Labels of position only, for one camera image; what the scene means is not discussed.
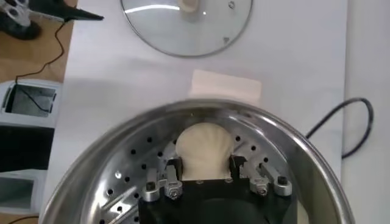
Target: black cable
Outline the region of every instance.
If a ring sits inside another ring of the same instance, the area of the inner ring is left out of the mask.
[[[349,100],[344,101],[343,103],[340,103],[337,107],[332,109],[320,122],[318,122],[306,135],[306,138],[309,139],[319,128],[321,128],[335,113],[337,113],[339,110],[343,109],[344,107],[350,105],[351,103],[356,102],[362,102],[367,107],[368,111],[368,123],[366,127],[366,131],[364,132],[363,137],[360,139],[359,143],[349,152],[342,155],[342,159],[348,158],[352,156],[354,153],[356,153],[361,146],[366,142],[367,138],[369,137],[371,130],[372,130],[372,124],[374,123],[374,108],[372,107],[372,104],[365,98],[351,98]]]
[[[17,222],[20,222],[22,220],[25,220],[25,219],[38,219],[39,216],[35,215],[35,216],[26,216],[26,217],[23,217],[23,218],[20,218],[20,219],[15,219],[14,221],[8,223],[8,224],[14,224],[14,223],[17,223]]]
[[[20,88],[20,90],[35,104],[35,106],[39,108],[39,110],[44,111],[46,113],[50,113],[49,110],[43,109],[41,106],[39,106],[39,104],[34,100],[34,98],[32,98],[32,96],[30,96],[30,94],[28,94],[24,89]]]
[[[42,66],[42,68],[41,68],[39,71],[27,73],[27,74],[24,74],[24,75],[17,75],[17,76],[15,77],[15,87],[18,86],[18,79],[19,79],[19,78],[26,77],[26,76],[30,76],[30,75],[39,74],[39,73],[41,73],[41,72],[45,69],[45,67],[47,67],[48,65],[50,65],[51,63],[57,61],[58,59],[60,59],[60,58],[62,57],[62,55],[65,53],[65,50],[64,50],[64,48],[63,48],[63,45],[62,45],[60,39],[58,38],[58,34],[59,34],[60,30],[62,29],[62,27],[65,26],[66,23],[67,23],[67,21],[65,21],[64,23],[62,23],[61,26],[55,31],[55,34],[54,34],[55,39],[57,40],[58,44],[59,44],[60,47],[61,47],[61,53],[60,53],[58,56],[56,56],[54,59],[52,59],[51,61],[46,62],[46,63]],[[25,94],[25,95],[26,95],[26,96],[27,96],[27,97],[28,97],[28,98],[29,98],[29,99],[30,99],[30,100],[31,100],[31,101],[32,101],[32,102],[41,110],[41,111],[44,111],[44,112],[47,112],[47,113],[50,112],[49,110],[43,109],[41,106],[39,106],[39,104],[34,100],[34,98],[31,97],[30,94],[28,94],[24,89],[20,88],[20,90],[21,90],[22,93],[24,93],[24,94]]]

